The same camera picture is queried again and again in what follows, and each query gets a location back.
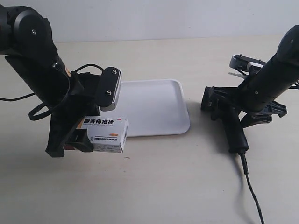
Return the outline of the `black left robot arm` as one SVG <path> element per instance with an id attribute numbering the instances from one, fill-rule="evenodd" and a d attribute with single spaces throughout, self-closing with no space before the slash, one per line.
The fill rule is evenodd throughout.
<path id="1" fill-rule="evenodd" d="M 79 123 L 99 112 L 94 98 L 100 76 L 68 71 L 49 20 L 26 6 L 1 6 L 0 53 L 41 101 L 29 119 L 50 117 L 46 153 L 64 157 L 64 145 Z"/>

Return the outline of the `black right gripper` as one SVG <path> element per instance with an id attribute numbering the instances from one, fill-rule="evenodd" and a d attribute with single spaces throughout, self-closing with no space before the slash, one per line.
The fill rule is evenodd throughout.
<path id="1" fill-rule="evenodd" d="M 236 87 L 233 101 L 241 110 L 239 119 L 242 128 L 272 122 L 272 115 L 280 118 L 287 114 L 285 105 L 275 99 L 287 90 L 287 81 L 274 72 L 259 70 L 247 76 Z"/>

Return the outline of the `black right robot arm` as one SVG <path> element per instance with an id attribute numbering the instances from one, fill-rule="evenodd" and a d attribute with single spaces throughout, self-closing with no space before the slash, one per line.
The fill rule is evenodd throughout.
<path id="1" fill-rule="evenodd" d="M 241 119 L 243 128 L 270 123 L 273 114 L 285 116 L 286 106 L 275 99 L 294 88 L 299 80 L 298 25 L 284 35 L 268 62 L 233 55 L 229 66 L 245 77 L 237 87 L 212 87 L 208 99 L 212 120 L 224 119 L 230 109 L 236 113 L 245 112 Z"/>

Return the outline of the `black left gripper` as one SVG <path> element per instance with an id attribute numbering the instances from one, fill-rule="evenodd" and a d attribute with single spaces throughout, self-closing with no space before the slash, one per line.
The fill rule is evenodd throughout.
<path id="1" fill-rule="evenodd" d="M 94 146 L 88 138 L 87 129 L 76 127 L 85 115 L 100 115 L 100 109 L 95 103 L 99 82 L 100 75 L 71 72 L 71 90 L 67 99 L 51 113 L 46 153 L 52 158 L 64 157 L 66 141 L 68 150 L 93 152 Z"/>

